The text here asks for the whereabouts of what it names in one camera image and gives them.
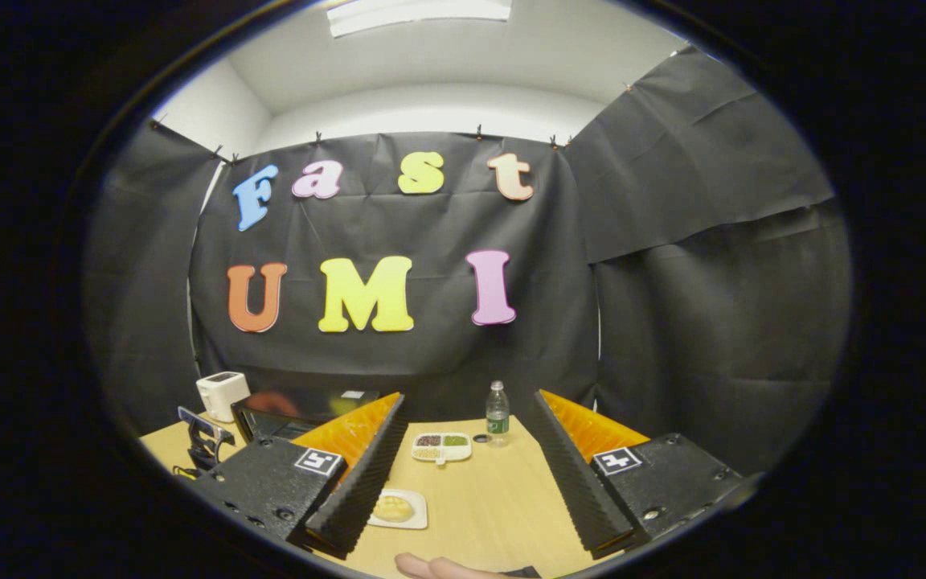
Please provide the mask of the long ceiling light panel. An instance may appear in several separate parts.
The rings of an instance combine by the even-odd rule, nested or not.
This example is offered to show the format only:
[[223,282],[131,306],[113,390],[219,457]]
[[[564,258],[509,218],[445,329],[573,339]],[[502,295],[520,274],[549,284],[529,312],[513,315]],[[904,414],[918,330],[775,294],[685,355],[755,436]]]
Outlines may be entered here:
[[350,0],[325,14],[332,37],[425,21],[506,22],[514,0]]

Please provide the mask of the white toaster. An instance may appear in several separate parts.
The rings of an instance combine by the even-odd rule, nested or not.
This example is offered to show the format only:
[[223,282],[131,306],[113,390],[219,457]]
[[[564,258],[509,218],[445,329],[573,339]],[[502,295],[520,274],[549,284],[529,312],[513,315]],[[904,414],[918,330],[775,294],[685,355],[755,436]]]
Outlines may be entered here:
[[235,421],[232,405],[250,396],[247,379],[241,372],[219,372],[199,378],[195,385],[206,414],[222,424],[232,424]]

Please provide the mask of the clear plastic water bottle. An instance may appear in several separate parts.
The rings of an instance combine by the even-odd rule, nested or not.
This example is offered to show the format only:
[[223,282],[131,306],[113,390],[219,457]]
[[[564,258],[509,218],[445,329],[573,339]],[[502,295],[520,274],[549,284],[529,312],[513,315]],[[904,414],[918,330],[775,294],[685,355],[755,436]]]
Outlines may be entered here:
[[503,447],[510,440],[510,400],[500,380],[492,382],[486,397],[486,436],[489,447],[494,448]]

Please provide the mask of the black backdrop cloth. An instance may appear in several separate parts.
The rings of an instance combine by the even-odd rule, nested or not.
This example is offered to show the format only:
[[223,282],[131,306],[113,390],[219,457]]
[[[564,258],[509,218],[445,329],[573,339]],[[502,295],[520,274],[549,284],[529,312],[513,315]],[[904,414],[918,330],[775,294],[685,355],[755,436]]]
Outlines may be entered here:
[[140,129],[81,272],[100,384],[138,435],[255,392],[400,392],[413,421],[545,389],[769,470],[830,391],[851,301],[833,188],[771,102],[685,47],[556,150],[371,134],[232,167]]

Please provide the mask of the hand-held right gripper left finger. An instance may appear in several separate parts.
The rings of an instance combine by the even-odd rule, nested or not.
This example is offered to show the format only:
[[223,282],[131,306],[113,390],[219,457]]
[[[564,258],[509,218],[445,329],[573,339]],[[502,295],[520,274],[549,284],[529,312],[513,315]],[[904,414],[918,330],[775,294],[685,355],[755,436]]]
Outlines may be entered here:
[[404,403],[394,392],[293,439],[254,437],[188,487],[243,527],[345,558],[407,431]]

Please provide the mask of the round golden bread bun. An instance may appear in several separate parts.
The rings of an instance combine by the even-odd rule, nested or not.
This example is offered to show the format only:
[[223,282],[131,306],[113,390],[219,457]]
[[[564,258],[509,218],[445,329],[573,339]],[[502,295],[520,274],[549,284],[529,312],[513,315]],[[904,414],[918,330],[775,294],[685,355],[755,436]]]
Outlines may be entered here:
[[372,516],[376,519],[394,524],[405,523],[414,514],[415,509],[412,503],[399,495],[381,495],[372,510]]

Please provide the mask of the white square plate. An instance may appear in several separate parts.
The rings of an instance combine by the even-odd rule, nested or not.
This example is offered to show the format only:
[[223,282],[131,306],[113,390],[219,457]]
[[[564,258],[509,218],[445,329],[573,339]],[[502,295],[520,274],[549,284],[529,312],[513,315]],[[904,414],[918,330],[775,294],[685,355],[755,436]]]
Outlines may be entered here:
[[391,488],[382,490],[379,497],[381,497],[381,495],[399,495],[402,498],[408,499],[408,501],[412,503],[412,506],[414,506],[415,514],[410,520],[405,521],[405,523],[394,524],[385,523],[385,521],[376,519],[372,516],[372,511],[374,510],[371,510],[370,518],[368,518],[367,521],[368,525],[375,525],[376,527],[382,528],[398,528],[398,530],[426,530],[428,527],[428,509],[426,499],[423,495],[415,491],[391,490]]

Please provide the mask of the white divided dish with beans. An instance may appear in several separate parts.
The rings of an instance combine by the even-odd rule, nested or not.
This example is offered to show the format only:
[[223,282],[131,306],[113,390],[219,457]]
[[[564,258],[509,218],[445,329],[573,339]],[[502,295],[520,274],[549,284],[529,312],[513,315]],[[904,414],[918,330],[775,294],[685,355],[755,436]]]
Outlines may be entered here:
[[419,461],[434,462],[437,465],[464,461],[473,455],[473,441],[465,433],[419,433],[412,440],[409,455]]

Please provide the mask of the black electric oven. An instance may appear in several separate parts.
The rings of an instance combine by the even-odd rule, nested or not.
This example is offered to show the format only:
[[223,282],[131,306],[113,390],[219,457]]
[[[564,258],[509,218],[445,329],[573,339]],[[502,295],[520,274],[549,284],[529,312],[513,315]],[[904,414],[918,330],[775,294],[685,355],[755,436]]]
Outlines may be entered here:
[[306,388],[272,388],[250,393],[231,404],[236,428],[246,442],[258,437],[293,440],[318,426],[375,402],[376,391],[312,391]]

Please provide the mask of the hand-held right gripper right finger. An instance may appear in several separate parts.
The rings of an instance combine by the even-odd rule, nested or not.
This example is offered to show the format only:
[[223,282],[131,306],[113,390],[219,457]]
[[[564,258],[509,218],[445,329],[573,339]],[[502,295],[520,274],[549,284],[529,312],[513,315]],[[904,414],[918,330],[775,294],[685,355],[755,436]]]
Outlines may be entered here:
[[529,431],[594,558],[672,534],[744,484],[682,433],[647,437],[544,389],[533,399]]

